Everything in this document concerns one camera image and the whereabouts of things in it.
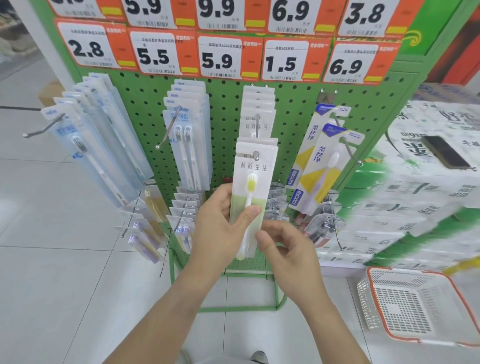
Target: shoe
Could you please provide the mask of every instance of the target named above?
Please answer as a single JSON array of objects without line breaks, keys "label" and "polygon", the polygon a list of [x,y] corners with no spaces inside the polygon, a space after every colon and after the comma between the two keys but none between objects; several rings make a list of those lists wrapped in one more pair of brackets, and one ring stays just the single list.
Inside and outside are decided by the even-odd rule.
[{"label": "shoe", "polygon": [[260,350],[253,353],[250,361],[258,364],[268,364],[267,356],[264,352],[261,352]]},{"label": "shoe", "polygon": [[179,358],[175,364],[192,364],[192,360],[185,349],[180,350]]}]

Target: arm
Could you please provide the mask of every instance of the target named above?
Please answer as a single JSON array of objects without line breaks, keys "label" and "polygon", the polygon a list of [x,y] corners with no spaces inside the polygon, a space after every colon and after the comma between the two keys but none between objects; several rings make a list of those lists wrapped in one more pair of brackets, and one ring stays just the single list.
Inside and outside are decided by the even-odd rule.
[{"label": "arm", "polygon": [[313,243],[282,221],[264,221],[256,238],[279,287],[305,316],[322,363],[369,363],[328,296]]},{"label": "arm", "polygon": [[250,206],[230,225],[231,191],[231,184],[221,185],[200,208],[185,269],[104,364],[175,363],[200,305],[235,258],[245,230],[262,210]]}]

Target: forearm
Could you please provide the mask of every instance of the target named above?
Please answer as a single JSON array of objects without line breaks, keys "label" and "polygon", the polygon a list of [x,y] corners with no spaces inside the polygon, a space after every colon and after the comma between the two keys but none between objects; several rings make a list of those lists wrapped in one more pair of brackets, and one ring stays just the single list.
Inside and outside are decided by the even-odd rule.
[{"label": "forearm", "polygon": [[330,298],[302,310],[324,364],[370,363]]},{"label": "forearm", "polygon": [[175,363],[198,309],[214,282],[204,279],[187,265],[105,364]]}]

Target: right hand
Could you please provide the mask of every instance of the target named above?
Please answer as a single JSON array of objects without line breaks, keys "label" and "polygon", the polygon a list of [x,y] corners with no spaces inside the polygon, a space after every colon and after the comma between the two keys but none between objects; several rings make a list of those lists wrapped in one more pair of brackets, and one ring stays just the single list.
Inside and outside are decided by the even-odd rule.
[{"label": "right hand", "polygon": [[275,281],[301,311],[331,303],[311,240],[292,224],[271,220],[263,222],[255,237],[272,266]]}]

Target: display rack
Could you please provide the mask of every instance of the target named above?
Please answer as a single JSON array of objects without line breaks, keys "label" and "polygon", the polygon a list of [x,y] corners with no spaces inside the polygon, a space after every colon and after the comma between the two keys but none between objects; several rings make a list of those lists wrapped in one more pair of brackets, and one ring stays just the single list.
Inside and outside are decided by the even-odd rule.
[{"label": "display rack", "polygon": [[[427,55],[398,56],[384,82],[379,86],[288,82],[254,83],[254,85],[268,85],[276,89],[277,113],[272,137],[278,138],[279,150],[273,179],[285,183],[317,100],[322,99],[323,96],[328,96],[337,105],[352,107],[344,126],[365,134],[365,140],[355,153],[357,159],[365,158],[420,83],[425,80],[429,70],[452,42],[479,1],[463,0]],[[47,1],[30,0],[30,2],[74,81],[80,82],[81,77],[88,75],[89,72],[100,71],[110,75],[113,84],[120,92],[155,172],[158,187],[169,205],[173,193],[176,192],[179,174],[170,144],[163,144],[160,150],[157,150],[155,146],[160,143],[166,133],[162,115],[162,111],[165,109],[163,97],[167,95],[175,77],[147,76],[139,72],[77,66],[71,59],[55,27],[53,21],[55,15]],[[214,165],[212,186],[217,186],[221,184],[223,177],[232,177],[233,175],[242,91],[244,85],[251,85],[251,83],[221,79],[201,80],[205,81],[206,92],[210,96]],[[336,181],[334,188],[341,190],[355,170],[356,163],[351,160]],[[287,213],[292,217],[296,211],[288,209]],[[175,238],[170,240],[170,248],[171,262],[175,260],[182,268],[188,261],[188,256],[180,249]],[[233,261],[225,274],[242,277],[268,277],[271,276],[271,269],[265,256],[257,250],[254,258]],[[276,305],[269,306],[268,309],[278,309],[281,305],[282,302],[278,301],[278,295],[276,295]],[[245,308],[237,307],[234,310],[243,309]],[[217,310],[226,311],[227,308],[223,307]]]}]

